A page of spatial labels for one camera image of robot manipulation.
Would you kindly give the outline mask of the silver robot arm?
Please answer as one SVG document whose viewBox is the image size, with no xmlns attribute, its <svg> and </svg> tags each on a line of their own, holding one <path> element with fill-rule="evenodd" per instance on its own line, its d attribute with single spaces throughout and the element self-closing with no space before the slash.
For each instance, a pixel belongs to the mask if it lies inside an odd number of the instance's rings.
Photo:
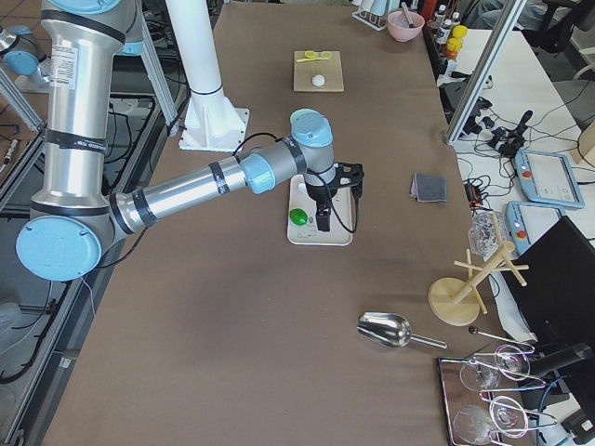
<svg viewBox="0 0 595 446">
<path fill-rule="evenodd" d="M 180 59 L 178 77 L 153 81 L 173 111 L 153 99 L 139 128 L 114 110 L 112 66 L 152 42 L 139 1 L 45 1 L 41 26 L 51 39 L 43 184 L 15 249 L 35 276 L 67 282 L 95 269 L 110 248 L 163 218 L 242 188 L 273 190 L 302 176 L 311 198 L 328 206 L 341 186 L 328 120 L 302 109 L 288 136 L 265 148 L 238 151 L 248 120 L 226 98 L 208 8 L 202 1 L 169 1 L 166 15 Z M 156 166 L 151 139 L 189 113 L 187 149 L 223 158 L 161 184 L 142 187 Z"/>
<path fill-rule="evenodd" d="M 15 83 L 22 92 L 48 92 L 51 59 L 30 28 L 1 28 L 1 60 L 17 75 Z"/>
</svg>

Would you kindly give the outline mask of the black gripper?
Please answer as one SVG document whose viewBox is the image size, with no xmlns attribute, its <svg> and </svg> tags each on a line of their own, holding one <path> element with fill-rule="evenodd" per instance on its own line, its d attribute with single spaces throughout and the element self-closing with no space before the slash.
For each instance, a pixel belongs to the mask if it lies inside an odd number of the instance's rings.
<svg viewBox="0 0 595 446">
<path fill-rule="evenodd" d="M 309 171 L 304 176 L 307 193 L 316 202 L 316 224 L 319 231 L 330 231 L 331 200 L 337 193 L 335 175 L 316 174 Z"/>
</svg>

